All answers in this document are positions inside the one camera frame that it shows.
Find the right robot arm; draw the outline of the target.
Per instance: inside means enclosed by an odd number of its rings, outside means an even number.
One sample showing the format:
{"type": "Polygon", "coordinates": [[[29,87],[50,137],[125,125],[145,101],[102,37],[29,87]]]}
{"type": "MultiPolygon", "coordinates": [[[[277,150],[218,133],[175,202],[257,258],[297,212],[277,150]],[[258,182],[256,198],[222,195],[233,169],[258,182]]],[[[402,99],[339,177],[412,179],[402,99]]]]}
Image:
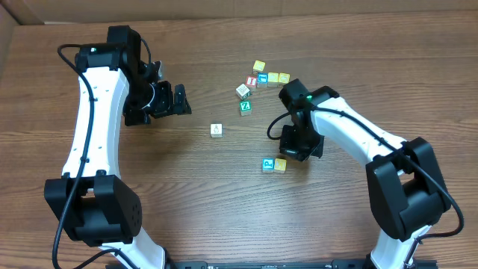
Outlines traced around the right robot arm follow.
{"type": "Polygon", "coordinates": [[[313,92],[298,79],[279,98],[291,116],[279,150],[296,161],[321,157],[325,138],[333,140],[366,170],[370,208],[380,227],[376,246],[362,268],[436,268],[413,258],[418,244],[451,207],[438,161],[421,137],[406,140],[355,112],[328,86],[313,92]]]}

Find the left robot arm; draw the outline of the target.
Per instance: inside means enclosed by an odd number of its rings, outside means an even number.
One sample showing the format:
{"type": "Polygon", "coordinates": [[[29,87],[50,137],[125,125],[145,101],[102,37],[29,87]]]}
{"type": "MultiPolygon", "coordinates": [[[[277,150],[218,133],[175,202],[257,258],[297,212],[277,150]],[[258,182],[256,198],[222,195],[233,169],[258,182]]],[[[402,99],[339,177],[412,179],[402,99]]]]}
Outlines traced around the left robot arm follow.
{"type": "Polygon", "coordinates": [[[161,62],[142,60],[147,47],[127,25],[111,26],[103,43],[78,46],[69,62],[80,90],[72,147],[44,197],[59,235],[113,255],[124,268],[172,268],[143,228],[140,198],[122,181],[118,161],[122,126],[191,113],[184,86],[163,80],[161,62]]]}

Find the blue letter P block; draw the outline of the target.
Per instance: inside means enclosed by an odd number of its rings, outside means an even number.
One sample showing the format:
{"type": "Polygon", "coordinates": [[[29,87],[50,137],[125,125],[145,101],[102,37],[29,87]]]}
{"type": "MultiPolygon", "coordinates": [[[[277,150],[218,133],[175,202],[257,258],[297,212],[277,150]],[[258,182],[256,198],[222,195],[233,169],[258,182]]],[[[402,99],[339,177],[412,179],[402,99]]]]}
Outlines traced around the blue letter P block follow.
{"type": "Polygon", "coordinates": [[[275,170],[275,159],[274,158],[263,158],[262,159],[262,172],[263,173],[273,173],[275,170]]]}

